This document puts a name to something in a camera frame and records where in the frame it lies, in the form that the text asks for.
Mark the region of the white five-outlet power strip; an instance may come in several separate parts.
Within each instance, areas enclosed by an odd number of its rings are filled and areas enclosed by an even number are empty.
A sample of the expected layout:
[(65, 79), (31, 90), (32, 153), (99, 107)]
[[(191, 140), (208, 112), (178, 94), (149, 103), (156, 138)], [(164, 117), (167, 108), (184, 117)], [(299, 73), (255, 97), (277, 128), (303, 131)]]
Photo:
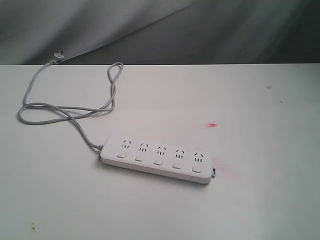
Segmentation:
[(204, 184), (216, 176), (213, 157), (200, 149), (114, 135), (100, 152), (110, 166)]

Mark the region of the grey backdrop cloth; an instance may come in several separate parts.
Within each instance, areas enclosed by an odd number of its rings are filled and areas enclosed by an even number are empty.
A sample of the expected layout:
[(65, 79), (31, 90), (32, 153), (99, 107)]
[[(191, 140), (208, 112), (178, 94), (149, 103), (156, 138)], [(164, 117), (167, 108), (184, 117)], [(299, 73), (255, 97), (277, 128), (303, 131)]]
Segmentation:
[(3, 0), (0, 62), (318, 63), (317, 0)]

